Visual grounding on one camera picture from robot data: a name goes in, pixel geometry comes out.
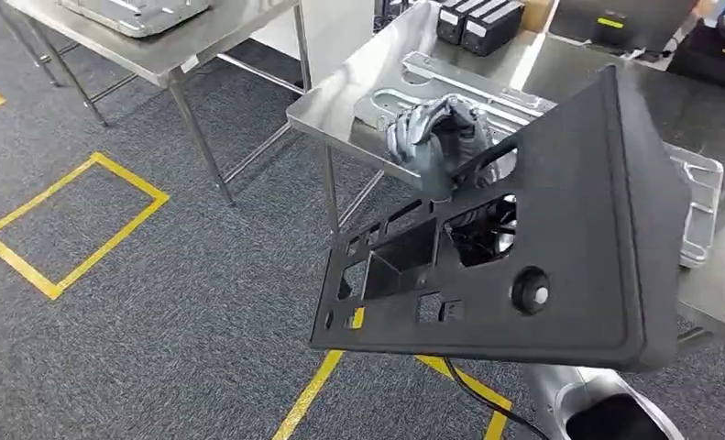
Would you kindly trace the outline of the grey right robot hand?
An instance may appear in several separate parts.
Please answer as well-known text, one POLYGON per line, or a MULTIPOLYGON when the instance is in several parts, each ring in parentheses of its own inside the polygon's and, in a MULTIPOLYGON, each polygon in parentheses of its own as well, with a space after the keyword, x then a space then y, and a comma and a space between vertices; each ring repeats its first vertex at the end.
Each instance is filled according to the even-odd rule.
POLYGON ((493 145, 485 112, 457 94, 401 111, 385 136, 394 161, 419 174, 437 203, 452 199, 454 172, 493 145))

